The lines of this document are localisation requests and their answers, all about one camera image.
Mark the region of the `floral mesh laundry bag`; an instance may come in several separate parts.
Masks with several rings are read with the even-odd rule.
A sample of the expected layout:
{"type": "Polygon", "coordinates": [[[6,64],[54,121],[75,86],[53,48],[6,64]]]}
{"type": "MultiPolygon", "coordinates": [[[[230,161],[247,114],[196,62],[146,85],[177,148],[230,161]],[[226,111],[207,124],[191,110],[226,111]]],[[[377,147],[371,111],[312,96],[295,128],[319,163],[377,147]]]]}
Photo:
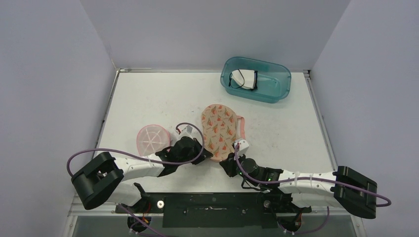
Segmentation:
{"type": "Polygon", "coordinates": [[[234,151],[232,144],[245,139],[245,119],[221,104],[207,106],[201,114],[205,149],[213,154],[211,160],[221,162],[234,151]]]}

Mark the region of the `teal plastic bin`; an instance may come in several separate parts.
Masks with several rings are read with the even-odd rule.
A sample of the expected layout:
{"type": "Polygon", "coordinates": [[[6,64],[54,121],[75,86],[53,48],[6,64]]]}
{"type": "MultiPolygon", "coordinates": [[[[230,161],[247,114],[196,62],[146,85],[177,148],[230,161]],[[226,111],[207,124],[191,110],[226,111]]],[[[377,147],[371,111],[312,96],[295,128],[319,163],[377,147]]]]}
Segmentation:
{"type": "Polygon", "coordinates": [[[291,81],[291,72],[283,65],[238,56],[225,62],[220,75],[229,94],[264,103],[286,98],[291,81]]]}

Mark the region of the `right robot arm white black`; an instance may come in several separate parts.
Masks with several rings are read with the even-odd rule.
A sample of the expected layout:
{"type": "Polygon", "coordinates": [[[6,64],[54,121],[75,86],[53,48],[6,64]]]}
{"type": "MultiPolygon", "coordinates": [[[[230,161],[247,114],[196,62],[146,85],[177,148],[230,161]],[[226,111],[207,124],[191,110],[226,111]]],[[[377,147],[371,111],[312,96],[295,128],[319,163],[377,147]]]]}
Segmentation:
{"type": "Polygon", "coordinates": [[[230,153],[220,162],[229,177],[237,175],[250,189],[278,197],[273,201],[281,211],[293,212],[313,206],[343,208],[364,219],[374,219],[377,210],[377,183],[347,166],[326,173],[301,173],[262,167],[245,155],[235,161],[230,153]]]}

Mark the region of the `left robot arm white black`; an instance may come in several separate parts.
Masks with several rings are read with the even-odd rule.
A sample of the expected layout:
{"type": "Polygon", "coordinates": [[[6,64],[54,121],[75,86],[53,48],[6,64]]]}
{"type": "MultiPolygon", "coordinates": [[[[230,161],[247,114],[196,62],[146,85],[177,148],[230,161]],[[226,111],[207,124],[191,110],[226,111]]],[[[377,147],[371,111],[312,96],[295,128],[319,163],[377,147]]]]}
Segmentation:
{"type": "Polygon", "coordinates": [[[106,202],[124,204],[134,212],[142,212],[151,201],[144,188],[133,180],[142,177],[163,177],[174,173],[183,164],[197,165],[213,157],[196,138],[187,136],[169,146],[139,157],[120,151],[122,158],[111,155],[116,150],[97,149],[99,154],[84,167],[71,174],[71,182],[86,210],[106,202]]]}

